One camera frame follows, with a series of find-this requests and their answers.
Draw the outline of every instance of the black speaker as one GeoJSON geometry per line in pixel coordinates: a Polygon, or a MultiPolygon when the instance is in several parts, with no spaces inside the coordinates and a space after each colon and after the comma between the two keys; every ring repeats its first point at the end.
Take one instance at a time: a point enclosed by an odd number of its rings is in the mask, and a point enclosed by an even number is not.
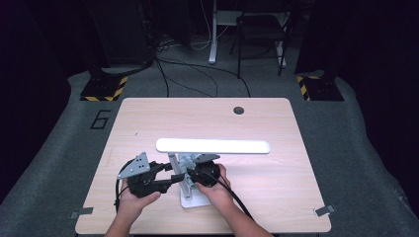
{"type": "Polygon", "coordinates": [[[153,38],[147,1],[86,0],[108,64],[138,65],[152,62],[153,38]]]}

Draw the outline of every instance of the cable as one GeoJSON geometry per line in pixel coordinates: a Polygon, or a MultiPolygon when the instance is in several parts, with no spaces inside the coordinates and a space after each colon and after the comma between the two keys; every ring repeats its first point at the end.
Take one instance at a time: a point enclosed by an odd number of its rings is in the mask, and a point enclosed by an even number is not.
{"type": "Polygon", "coordinates": [[[156,50],[158,52],[162,52],[164,50],[169,50],[170,46],[174,46],[175,44],[170,44],[174,42],[174,39],[163,39],[158,46],[156,46],[156,50]]]}
{"type": "MultiPolygon", "coordinates": [[[[126,166],[128,166],[134,159],[126,162],[123,167],[120,169],[120,172],[118,174],[120,174],[125,168],[126,166]]],[[[115,209],[118,212],[118,208],[120,208],[120,195],[121,193],[126,190],[128,188],[128,186],[126,186],[121,192],[120,192],[120,180],[117,179],[117,183],[115,184],[115,209]]]]}
{"type": "MultiPolygon", "coordinates": [[[[236,4],[235,4],[235,6],[234,6],[233,11],[237,10],[237,7],[238,7],[238,1],[239,1],[239,0],[237,0],[237,1],[236,1],[236,4]]],[[[222,36],[222,34],[224,34],[224,32],[225,32],[225,31],[227,31],[228,27],[229,27],[229,26],[226,26],[226,27],[225,27],[225,29],[224,29],[224,30],[223,30],[223,31],[222,31],[222,32],[221,32],[221,33],[220,33],[220,34],[216,37],[216,39],[217,39],[217,40],[218,40],[218,38],[220,38],[220,37],[222,36]]]]}
{"type": "Polygon", "coordinates": [[[203,0],[201,0],[201,9],[203,9],[203,15],[204,15],[204,18],[206,19],[207,29],[209,30],[209,39],[207,40],[206,45],[204,45],[203,47],[193,47],[193,45],[191,44],[191,48],[193,48],[195,50],[202,50],[202,49],[206,48],[208,45],[210,45],[210,24],[209,24],[209,20],[207,19],[207,16],[206,16],[206,11],[204,9],[203,0]]]}
{"type": "Polygon", "coordinates": [[[177,82],[177,81],[175,81],[175,80],[171,79],[170,77],[168,77],[168,76],[164,73],[163,68],[162,68],[162,66],[161,66],[161,64],[160,64],[160,61],[159,61],[159,59],[158,59],[157,57],[155,58],[155,61],[157,62],[157,67],[159,68],[159,70],[160,70],[161,74],[163,75],[164,81],[165,81],[165,83],[166,83],[166,89],[167,89],[167,94],[166,94],[166,97],[167,97],[167,98],[169,98],[169,85],[168,85],[168,83],[167,83],[167,80],[169,80],[169,81],[171,81],[171,82],[175,83],[175,84],[176,84],[176,85],[178,85],[178,86],[184,87],[184,88],[189,89],[189,90],[192,90],[192,91],[199,92],[199,93],[201,93],[201,94],[203,94],[203,95],[206,95],[206,96],[208,96],[208,97],[213,98],[213,96],[212,96],[212,95],[210,95],[210,94],[208,94],[208,93],[205,93],[205,92],[203,92],[203,91],[200,91],[200,90],[194,89],[194,88],[192,88],[192,87],[185,86],[185,85],[183,85],[183,84],[181,84],[181,83],[179,83],[179,82],[177,82]]]}
{"type": "Polygon", "coordinates": [[[201,72],[201,73],[203,73],[204,75],[206,75],[212,82],[213,82],[213,84],[215,85],[215,96],[210,96],[210,95],[208,95],[207,93],[204,93],[204,92],[202,92],[202,91],[199,91],[200,93],[202,93],[202,94],[205,94],[205,95],[207,95],[207,96],[209,96],[209,97],[212,97],[212,98],[216,98],[217,96],[218,96],[218,84],[216,83],[216,81],[211,77],[211,76],[209,76],[208,74],[206,74],[205,73],[205,71],[203,71],[203,70],[200,70],[200,69],[198,69],[198,68],[195,68],[193,65],[190,65],[190,64],[188,64],[188,63],[186,63],[186,62],[184,62],[184,61],[181,61],[181,60],[178,60],[178,59],[172,59],[172,60],[175,60],[175,61],[178,61],[178,62],[180,62],[181,63],[181,65],[186,65],[186,66],[189,66],[189,67],[191,67],[191,68],[193,68],[193,69],[195,69],[195,70],[197,70],[197,71],[199,71],[199,72],[201,72]]]}
{"type": "Polygon", "coordinates": [[[234,76],[238,77],[238,79],[243,82],[244,87],[246,88],[246,91],[247,91],[247,96],[249,98],[251,98],[249,87],[247,86],[246,81],[241,76],[238,76],[234,72],[231,72],[231,71],[228,71],[228,70],[225,70],[225,69],[221,69],[221,68],[205,66],[205,65],[193,64],[193,63],[186,63],[186,62],[180,63],[180,62],[168,61],[167,58],[166,59],[163,59],[163,58],[158,58],[157,56],[155,58],[158,59],[159,61],[166,62],[166,63],[172,63],[172,64],[177,64],[177,65],[188,65],[188,66],[203,67],[203,68],[208,68],[208,69],[212,69],[212,70],[218,70],[218,71],[222,71],[222,72],[226,72],[226,73],[229,73],[231,75],[234,75],[234,76]]]}
{"type": "Polygon", "coordinates": [[[166,84],[166,97],[169,98],[169,84],[167,83],[167,76],[164,74],[163,68],[161,67],[160,61],[155,58],[157,63],[157,68],[159,69],[161,75],[163,76],[164,83],[166,84]]]}
{"type": "Polygon", "coordinates": [[[127,189],[127,188],[129,188],[129,186],[126,186],[123,190],[121,190],[120,191],[120,194],[118,195],[118,197],[120,197],[121,196],[121,194],[127,189]]]}
{"type": "Polygon", "coordinates": [[[237,201],[237,203],[240,205],[241,209],[243,210],[243,212],[249,216],[252,220],[255,220],[253,218],[253,216],[250,214],[249,210],[246,208],[246,206],[244,205],[244,203],[241,201],[241,199],[238,197],[238,195],[231,189],[231,187],[227,184],[227,182],[225,182],[225,184],[223,184],[220,180],[216,179],[215,177],[213,177],[211,174],[209,174],[208,172],[202,170],[202,169],[197,169],[199,172],[203,172],[204,174],[206,174],[208,177],[210,177],[211,179],[213,179],[214,181],[216,181],[217,183],[221,184],[230,194],[231,196],[237,201]]]}

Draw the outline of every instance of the hazard tape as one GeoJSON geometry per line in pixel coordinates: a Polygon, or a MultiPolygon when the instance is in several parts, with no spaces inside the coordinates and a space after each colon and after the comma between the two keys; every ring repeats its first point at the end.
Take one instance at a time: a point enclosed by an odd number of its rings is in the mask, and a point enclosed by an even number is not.
{"type": "Polygon", "coordinates": [[[112,97],[80,97],[80,101],[91,101],[91,102],[98,102],[98,101],[117,101],[120,97],[121,93],[123,92],[124,86],[126,85],[126,81],[128,80],[127,77],[123,78],[118,86],[117,91],[115,92],[114,96],[112,97]]]}
{"type": "MultiPolygon", "coordinates": [[[[316,76],[312,76],[312,77],[309,77],[309,78],[320,79],[319,77],[316,77],[316,76]]],[[[301,90],[302,97],[304,98],[304,100],[305,101],[311,101],[310,96],[308,95],[307,88],[305,87],[305,84],[304,84],[304,78],[302,76],[297,76],[296,81],[298,82],[299,89],[301,90]]]]}

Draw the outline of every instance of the white led lamp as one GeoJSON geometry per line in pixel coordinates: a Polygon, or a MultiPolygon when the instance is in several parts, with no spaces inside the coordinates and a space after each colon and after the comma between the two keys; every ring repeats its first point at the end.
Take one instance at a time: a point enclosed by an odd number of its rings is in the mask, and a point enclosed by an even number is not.
{"type": "MultiPolygon", "coordinates": [[[[176,175],[185,173],[176,156],[197,157],[199,154],[269,154],[271,146],[264,140],[227,140],[227,139],[185,139],[160,138],[156,149],[168,153],[170,163],[176,175]]],[[[194,189],[187,178],[179,183],[181,187],[181,204],[184,208],[209,205],[207,196],[194,189]]]]}

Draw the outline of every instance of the wooden table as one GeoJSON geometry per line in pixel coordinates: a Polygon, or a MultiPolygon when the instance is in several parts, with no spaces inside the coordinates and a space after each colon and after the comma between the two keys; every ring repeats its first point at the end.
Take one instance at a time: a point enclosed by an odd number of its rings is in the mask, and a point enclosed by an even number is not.
{"type": "MultiPolygon", "coordinates": [[[[115,182],[121,167],[141,152],[168,163],[156,151],[161,137],[266,140],[268,155],[221,155],[232,188],[255,220],[272,233],[319,233],[331,228],[290,102],[281,98],[132,98],[122,102],[84,207],[79,234],[103,234],[115,217],[115,182]],[[244,109],[237,115],[233,109],[244,109]]],[[[157,180],[170,179],[160,172],[157,180]]],[[[183,208],[180,188],[146,207],[131,228],[136,234],[231,233],[212,206],[183,208]]]]}

